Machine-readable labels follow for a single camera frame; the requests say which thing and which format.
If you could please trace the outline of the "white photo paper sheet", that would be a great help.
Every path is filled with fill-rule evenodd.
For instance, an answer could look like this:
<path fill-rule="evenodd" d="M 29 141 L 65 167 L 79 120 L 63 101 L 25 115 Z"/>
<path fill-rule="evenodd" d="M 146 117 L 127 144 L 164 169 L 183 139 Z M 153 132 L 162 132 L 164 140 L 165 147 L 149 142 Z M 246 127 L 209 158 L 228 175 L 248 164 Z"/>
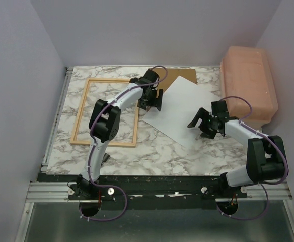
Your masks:
<path fill-rule="evenodd" d="M 211 102 L 219 97 L 207 88 L 178 76 L 163 94 L 161 111 L 151 108 L 143 121 L 162 132 L 175 142 L 191 149 L 200 130 L 188 128 L 200 108 L 211 111 Z"/>

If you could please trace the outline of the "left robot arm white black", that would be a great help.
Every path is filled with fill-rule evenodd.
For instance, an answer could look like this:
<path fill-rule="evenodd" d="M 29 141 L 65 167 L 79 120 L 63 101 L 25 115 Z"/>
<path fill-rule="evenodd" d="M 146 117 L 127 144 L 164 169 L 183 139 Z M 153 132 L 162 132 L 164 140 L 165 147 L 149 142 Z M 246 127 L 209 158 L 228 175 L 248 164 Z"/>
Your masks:
<path fill-rule="evenodd" d="M 161 111 L 164 91 L 158 88 L 158 84 L 165 78 L 160 78 L 155 68 L 157 66 L 147 69 L 141 77 L 130 79 L 129 84 L 109 100 L 99 99 L 95 103 L 89 122 L 90 151 L 81 173 L 87 182 L 81 185 L 80 193 L 86 199 L 97 195 L 94 182 L 100 177 L 106 148 L 118 133 L 121 113 L 134 103 L 143 110 L 156 108 Z"/>

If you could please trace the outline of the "light wooden picture frame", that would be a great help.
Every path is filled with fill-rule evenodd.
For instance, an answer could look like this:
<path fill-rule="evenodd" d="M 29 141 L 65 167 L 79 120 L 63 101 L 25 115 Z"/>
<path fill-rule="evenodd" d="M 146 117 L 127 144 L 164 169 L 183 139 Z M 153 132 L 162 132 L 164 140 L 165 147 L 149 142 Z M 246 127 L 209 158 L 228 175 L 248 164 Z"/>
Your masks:
<path fill-rule="evenodd" d="M 93 77 L 88 77 L 86 78 L 82 97 L 80 100 L 77 116 L 76 116 L 76 121 L 73 126 L 72 130 L 72 135 L 70 138 L 70 144 L 71 145 L 90 145 L 90 141 L 79 141 L 77 140 L 78 136 L 78 131 L 82 119 L 82 114 L 84 111 L 85 107 L 85 101 L 87 98 L 87 94 L 89 91 L 89 87 L 91 83 L 129 83 L 130 79 L 124 79 L 124 78 L 93 78 Z M 134 127 L 133 127 L 133 138 L 131 143 L 120 143 L 120 142 L 110 142 L 109 146 L 110 147 L 122 147 L 122 148 L 134 148 L 136 147 L 136 141 L 137 141 L 137 128 L 138 128 L 138 116 L 139 116 L 139 108 L 136 104 L 135 106 L 135 116 L 134 116 Z"/>

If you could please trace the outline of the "brown cardboard backing board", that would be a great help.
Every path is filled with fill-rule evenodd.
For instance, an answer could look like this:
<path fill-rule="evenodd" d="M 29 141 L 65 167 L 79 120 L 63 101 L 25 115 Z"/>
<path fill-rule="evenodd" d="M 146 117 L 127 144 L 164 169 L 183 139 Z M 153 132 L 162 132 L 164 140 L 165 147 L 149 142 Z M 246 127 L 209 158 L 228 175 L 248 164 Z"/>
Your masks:
<path fill-rule="evenodd" d="M 165 92 L 171 84 L 179 77 L 183 77 L 190 82 L 197 84 L 197 75 L 195 69 L 190 68 L 167 68 L 167 71 L 165 71 L 164 68 L 154 68 L 153 71 L 155 71 L 160 79 L 163 77 L 166 77 L 163 81 L 161 81 L 158 85 L 159 89 L 163 89 Z"/>

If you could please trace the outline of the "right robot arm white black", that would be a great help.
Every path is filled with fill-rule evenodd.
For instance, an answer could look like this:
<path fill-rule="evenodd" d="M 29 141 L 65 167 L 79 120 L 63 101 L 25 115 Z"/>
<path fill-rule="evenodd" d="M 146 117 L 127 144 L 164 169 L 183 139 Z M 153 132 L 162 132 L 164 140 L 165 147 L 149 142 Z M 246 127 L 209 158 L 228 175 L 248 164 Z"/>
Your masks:
<path fill-rule="evenodd" d="M 264 134 L 245 124 L 242 118 L 230 116 L 225 98 L 212 102 L 211 112 L 200 108 L 187 127 L 195 127 L 198 121 L 202 137 L 228 135 L 247 150 L 245 166 L 221 175 L 223 182 L 217 185 L 217 191 L 222 197 L 230 197 L 236 187 L 277 185 L 287 178 L 289 168 L 282 138 Z"/>

